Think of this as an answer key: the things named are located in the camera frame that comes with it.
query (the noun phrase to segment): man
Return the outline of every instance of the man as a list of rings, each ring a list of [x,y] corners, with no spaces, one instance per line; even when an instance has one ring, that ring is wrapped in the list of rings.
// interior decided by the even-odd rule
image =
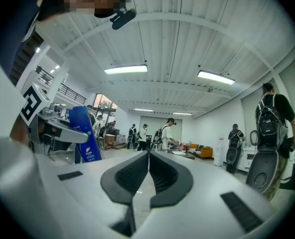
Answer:
[[[70,11],[108,17],[126,0],[0,0],[0,66],[9,76],[21,45],[32,35],[36,23]],[[11,138],[29,145],[26,125],[18,116]]]
[[[237,124],[233,124],[233,130],[230,131],[229,135],[228,135],[228,139],[232,139],[234,137],[238,137],[238,140],[240,141],[242,139],[242,141],[245,141],[245,136],[244,134],[238,130],[238,125]],[[234,174],[236,172],[236,168],[237,168],[237,164],[238,164],[238,161],[239,161],[239,158],[241,156],[241,151],[242,151],[242,147],[241,145],[239,145],[239,147],[237,148],[237,151],[236,151],[236,159],[234,161],[233,164],[227,164],[226,166],[226,171],[231,173],[231,174]]]
[[[130,143],[133,144],[133,149],[136,148],[136,137],[137,137],[137,129],[136,125],[133,124],[129,129],[129,137],[128,137],[128,149],[130,148]]]
[[[263,84],[263,95],[264,98],[262,99],[263,104],[272,106],[273,98],[274,98],[274,107],[278,112],[279,119],[283,126],[286,126],[286,120],[288,120],[293,129],[293,146],[295,147],[295,113],[287,100],[287,98],[280,94],[275,94],[274,86],[270,83]],[[259,121],[260,116],[260,108],[257,106],[256,112],[256,123]],[[280,145],[278,149],[279,154],[279,166],[276,171],[275,180],[273,181],[273,185],[269,187],[269,189],[263,194],[265,198],[270,201],[281,183],[282,174],[286,168],[287,160],[289,158],[290,148],[286,144],[287,135],[284,137],[284,141]]]
[[[99,136],[100,129],[104,125],[102,119],[103,119],[102,115],[97,116],[97,121],[94,123],[92,127],[95,137]]]
[[[145,150],[146,145],[147,145],[147,130],[148,130],[148,125],[144,124],[142,129],[140,130],[139,133],[139,147],[138,151],[140,150]]]
[[[167,151],[167,146],[168,146],[168,142],[171,140],[173,142],[174,145],[179,146],[180,144],[178,143],[178,141],[173,139],[173,135],[172,135],[172,131],[171,131],[171,126],[174,125],[174,119],[173,118],[169,118],[166,122],[166,124],[161,127],[162,130],[162,145],[161,145],[161,150],[162,151]]]

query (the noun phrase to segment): ceiling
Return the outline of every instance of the ceiling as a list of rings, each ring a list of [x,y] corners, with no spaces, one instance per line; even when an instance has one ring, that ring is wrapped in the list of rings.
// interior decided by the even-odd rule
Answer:
[[[119,30],[109,19],[70,13],[37,32],[82,77],[124,110],[199,116],[262,78],[295,46],[295,27],[275,0],[132,0],[137,17]],[[147,64],[147,73],[107,75]],[[235,79],[197,77],[200,69]]]

